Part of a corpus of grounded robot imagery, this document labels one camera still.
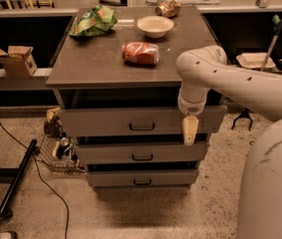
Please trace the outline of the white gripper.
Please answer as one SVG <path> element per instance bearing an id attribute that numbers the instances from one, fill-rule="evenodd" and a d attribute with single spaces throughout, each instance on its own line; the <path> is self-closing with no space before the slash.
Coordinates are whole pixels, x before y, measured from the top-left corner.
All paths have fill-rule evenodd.
<path id="1" fill-rule="evenodd" d="M 178 97 L 177 104 L 179 110 L 188 117 L 182 120 L 182 132 L 183 132 L 183 142 L 185 145 L 193 145 L 198 129 L 198 118 L 196 116 L 200 115 L 205 107 L 206 99 L 202 99 L 199 102 L 187 101 L 182 96 Z"/>

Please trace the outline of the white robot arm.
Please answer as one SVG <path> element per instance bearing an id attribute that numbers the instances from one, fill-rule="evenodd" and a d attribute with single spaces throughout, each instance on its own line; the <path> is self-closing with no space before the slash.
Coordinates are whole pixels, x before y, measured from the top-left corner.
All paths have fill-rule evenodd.
<path id="1" fill-rule="evenodd" d="M 202 113 L 215 90 L 272 121 L 245 161 L 236 239 L 282 239 L 282 75 L 229 66 L 215 45 L 182 53 L 175 67 L 178 107 L 188 118 Z"/>

